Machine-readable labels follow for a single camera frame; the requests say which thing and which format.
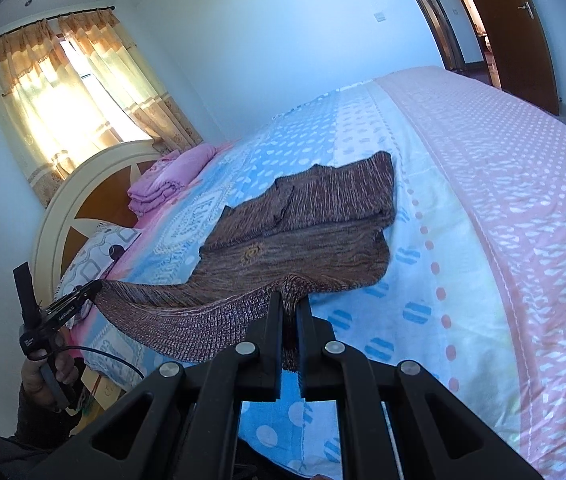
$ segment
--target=brown wooden door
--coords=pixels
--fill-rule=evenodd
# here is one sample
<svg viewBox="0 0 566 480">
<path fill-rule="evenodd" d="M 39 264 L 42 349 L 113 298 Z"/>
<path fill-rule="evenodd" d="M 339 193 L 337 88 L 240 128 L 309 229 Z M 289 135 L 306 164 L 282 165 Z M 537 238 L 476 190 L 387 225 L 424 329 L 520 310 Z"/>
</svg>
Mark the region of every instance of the brown wooden door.
<svg viewBox="0 0 566 480">
<path fill-rule="evenodd" d="M 532 0 L 474 0 L 502 89 L 554 115 L 559 99 L 554 67 Z"/>
</svg>

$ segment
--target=brown knitted sweater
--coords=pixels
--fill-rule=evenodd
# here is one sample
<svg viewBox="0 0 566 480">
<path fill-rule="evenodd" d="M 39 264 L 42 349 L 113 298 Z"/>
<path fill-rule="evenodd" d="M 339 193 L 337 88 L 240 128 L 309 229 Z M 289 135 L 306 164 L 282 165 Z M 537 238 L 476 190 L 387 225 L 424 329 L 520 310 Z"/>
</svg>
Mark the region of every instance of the brown knitted sweater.
<svg viewBox="0 0 566 480">
<path fill-rule="evenodd" d="M 182 285 L 103 281 L 96 306 L 119 330 L 185 362 L 242 340 L 282 293 L 284 365 L 296 368 L 294 309 L 311 292 L 373 285 L 389 263 L 382 229 L 394 222 L 390 155 L 278 178 L 263 195 L 225 207 Z"/>
</svg>

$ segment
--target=wooden headboard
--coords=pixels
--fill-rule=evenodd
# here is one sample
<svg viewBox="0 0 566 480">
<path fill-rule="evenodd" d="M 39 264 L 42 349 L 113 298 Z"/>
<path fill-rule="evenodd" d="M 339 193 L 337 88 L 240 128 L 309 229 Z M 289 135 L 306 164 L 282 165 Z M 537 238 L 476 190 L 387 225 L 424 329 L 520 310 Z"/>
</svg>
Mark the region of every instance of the wooden headboard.
<svg viewBox="0 0 566 480">
<path fill-rule="evenodd" d="M 45 211 L 30 267 L 40 304 L 54 291 L 99 222 L 136 224 L 127 190 L 160 157 L 152 140 L 123 142 L 89 158 L 63 182 Z"/>
</svg>

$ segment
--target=pink bedsheet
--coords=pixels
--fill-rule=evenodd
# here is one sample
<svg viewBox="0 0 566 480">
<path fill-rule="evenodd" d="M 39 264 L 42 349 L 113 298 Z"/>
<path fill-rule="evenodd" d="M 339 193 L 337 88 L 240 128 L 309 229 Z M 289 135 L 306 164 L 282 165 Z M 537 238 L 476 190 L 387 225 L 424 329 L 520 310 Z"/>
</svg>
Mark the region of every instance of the pink bedsheet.
<svg viewBox="0 0 566 480">
<path fill-rule="evenodd" d="M 481 238 L 508 314 L 523 457 L 566 473 L 566 126 L 439 68 L 377 80 L 412 122 Z"/>
</svg>

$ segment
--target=person's arm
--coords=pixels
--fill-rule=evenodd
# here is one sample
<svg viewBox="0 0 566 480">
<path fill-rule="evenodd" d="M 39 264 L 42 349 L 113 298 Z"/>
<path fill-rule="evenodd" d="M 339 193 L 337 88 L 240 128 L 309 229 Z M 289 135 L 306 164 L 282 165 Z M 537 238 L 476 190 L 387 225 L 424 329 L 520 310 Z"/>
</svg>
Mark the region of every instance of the person's arm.
<svg viewBox="0 0 566 480">
<path fill-rule="evenodd" d="M 40 357 L 45 352 L 36 352 Z M 80 421 L 80 414 L 70 416 L 65 410 L 54 409 L 55 401 L 45 384 L 40 368 L 45 361 L 26 359 L 21 368 L 22 384 L 18 394 L 18 421 L 13 442 L 40 449 L 55 449 L 69 438 L 70 431 Z M 56 357 L 56 379 L 64 384 L 74 384 L 79 371 L 74 358 L 67 352 Z"/>
</svg>

